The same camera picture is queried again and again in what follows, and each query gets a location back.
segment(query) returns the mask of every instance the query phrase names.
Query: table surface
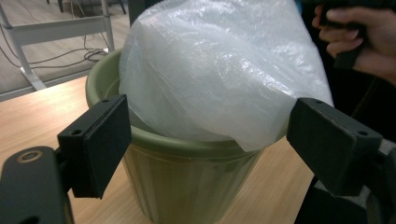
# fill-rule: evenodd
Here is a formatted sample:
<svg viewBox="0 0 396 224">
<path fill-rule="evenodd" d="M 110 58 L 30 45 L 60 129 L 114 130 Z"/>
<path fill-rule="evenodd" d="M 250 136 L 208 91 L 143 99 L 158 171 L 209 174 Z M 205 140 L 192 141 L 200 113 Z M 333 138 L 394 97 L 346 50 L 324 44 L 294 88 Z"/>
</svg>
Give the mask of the table surface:
<svg viewBox="0 0 396 224">
<path fill-rule="evenodd" d="M 85 77 L 0 103 L 0 171 L 5 160 L 28 147 L 57 148 L 57 134 L 82 115 Z M 232 207 L 219 223 L 293 223 L 313 177 L 283 138 L 268 147 Z M 77 224 L 151 223 L 140 211 L 122 162 L 102 200 L 76 199 Z"/>
</svg>

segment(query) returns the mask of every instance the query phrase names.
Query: trash can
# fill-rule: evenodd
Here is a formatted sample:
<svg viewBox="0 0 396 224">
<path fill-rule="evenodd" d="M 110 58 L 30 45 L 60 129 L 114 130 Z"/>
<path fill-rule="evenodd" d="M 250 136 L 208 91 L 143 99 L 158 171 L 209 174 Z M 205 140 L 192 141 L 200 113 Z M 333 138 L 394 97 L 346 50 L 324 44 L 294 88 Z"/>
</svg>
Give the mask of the trash can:
<svg viewBox="0 0 396 224">
<path fill-rule="evenodd" d="M 89 73 L 89 106 L 119 93 L 120 55 L 121 49 L 110 53 Z M 123 163 L 142 212 L 154 223 L 215 223 L 262 154 L 245 152 L 235 141 L 192 142 L 131 129 Z"/>
</svg>

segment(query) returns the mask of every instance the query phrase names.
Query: floor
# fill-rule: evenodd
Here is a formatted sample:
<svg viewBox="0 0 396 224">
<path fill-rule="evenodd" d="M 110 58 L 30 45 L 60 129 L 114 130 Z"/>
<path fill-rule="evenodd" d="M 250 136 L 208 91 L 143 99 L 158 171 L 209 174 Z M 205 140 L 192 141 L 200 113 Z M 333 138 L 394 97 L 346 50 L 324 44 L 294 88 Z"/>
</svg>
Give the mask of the floor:
<svg viewBox="0 0 396 224">
<path fill-rule="evenodd" d="M 102 15 L 101 6 L 84 7 L 64 0 L 64 12 L 57 0 L 0 0 L 0 4 L 12 26 L 39 22 L 79 19 L 84 16 Z M 122 48 L 129 32 L 129 16 L 123 14 L 120 5 L 109 8 L 115 49 Z M 35 89 L 21 72 L 21 63 L 12 49 L 12 40 L 2 27 L 0 34 L 0 102 L 23 95 Z M 106 54 L 106 33 L 72 37 L 62 40 L 23 46 L 22 50 L 33 71 L 47 87 L 86 76 L 92 66 Z"/>
</svg>

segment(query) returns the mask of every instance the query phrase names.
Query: human hand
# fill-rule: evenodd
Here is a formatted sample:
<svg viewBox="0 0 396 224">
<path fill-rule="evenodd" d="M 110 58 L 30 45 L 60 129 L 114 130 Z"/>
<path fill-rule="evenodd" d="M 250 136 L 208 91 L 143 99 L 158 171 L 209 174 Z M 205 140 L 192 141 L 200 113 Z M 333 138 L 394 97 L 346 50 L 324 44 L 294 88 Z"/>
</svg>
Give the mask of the human hand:
<svg viewBox="0 0 396 224">
<path fill-rule="evenodd" d="M 329 42 L 327 51 L 335 58 L 338 53 L 363 44 L 353 69 L 384 78 L 396 87 L 396 13 L 367 7 L 337 8 L 327 12 L 329 21 L 364 25 L 363 42 L 359 30 L 319 25 L 322 9 L 322 6 L 316 8 L 312 25 L 320 30 L 319 38 Z"/>
</svg>

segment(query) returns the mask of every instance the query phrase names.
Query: white plastic bag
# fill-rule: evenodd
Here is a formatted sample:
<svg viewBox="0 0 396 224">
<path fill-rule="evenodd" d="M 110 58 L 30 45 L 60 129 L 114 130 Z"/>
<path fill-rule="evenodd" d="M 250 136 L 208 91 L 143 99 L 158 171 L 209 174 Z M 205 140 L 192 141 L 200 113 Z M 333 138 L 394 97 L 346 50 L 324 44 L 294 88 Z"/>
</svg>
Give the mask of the white plastic bag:
<svg viewBox="0 0 396 224">
<path fill-rule="evenodd" d="M 245 151 L 285 135 L 299 97 L 332 98 L 292 0 L 165 0 L 134 22 L 120 92 L 165 136 L 235 140 Z"/>
</svg>

